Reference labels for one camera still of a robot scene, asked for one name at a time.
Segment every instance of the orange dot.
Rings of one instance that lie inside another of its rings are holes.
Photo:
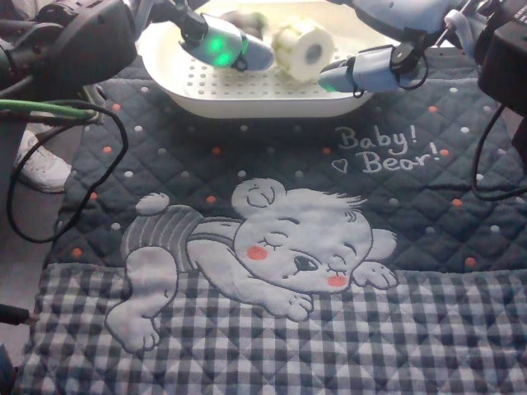
[[[253,245],[247,250],[247,256],[254,261],[261,261],[267,257],[267,249],[258,245]]]
[[[464,264],[468,267],[476,267],[476,259],[469,257],[464,260]]]
[[[346,282],[347,280],[345,276],[331,276],[328,279],[328,284],[330,286],[345,286]]]
[[[82,250],[81,249],[73,249],[72,256],[74,258],[79,258],[81,255],[82,255]]]

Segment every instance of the quilted mat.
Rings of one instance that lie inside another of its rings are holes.
[[[527,205],[469,191],[496,104],[429,63],[331,119],[198,118],[140,60],[103,84],[130,150],[54,245],[18,391],[526,392]],[[119,148],[86,128],[57,227]],[[478,180],[524,176],[498,123]]]

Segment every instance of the floor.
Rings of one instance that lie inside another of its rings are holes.
[[[48,149],[67,163],[81,140],[81,129],[74,128],[50,141]],[[19,226],[35,237],[51,235],[62,202],[61,195],[48,195],[19,185],[14,212]],[[0,303],[32,310],[42,269],[50,244],[31,244],[16,235],[0,214]],[[29,338],[25,325],[13,327],[0,323],[0,343],[6,345],[14,365],[21,363],[23,346]]]

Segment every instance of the white plastic tray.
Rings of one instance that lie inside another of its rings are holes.
[[[320,23],[333,36],[334,59],[389,43],[389,39],[360,22],[348,6],[329,2],[212,1],[198,11],[214,16],[238,7],[262,12],[271,31],[289,16]],[[188,55],[179,45],[180,31],[171,23],[150,26],[139,42],[139,53],[152,79],[188,111],[207,118],[321,118],[341,115],[366,103],[372,94],[355,99],[328,93],[316,81],[300,83],[276,65],[266,72],[240,73],[214,69]]]

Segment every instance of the bear applique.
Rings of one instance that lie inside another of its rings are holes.
[[[363,202],[251,179],[232,195],[241,221],[204,218],[150,194],[121,243],[131,295],[105,325],[127,352],[151,350],[160,341],[153,319],[175,297],[178,275],[194,270],[225,297],[297,322],[309,318],[313,295],[341,293],[352,282],[395,287],[396,276],[380,263],[395,250],[395,234],[372,229]]]

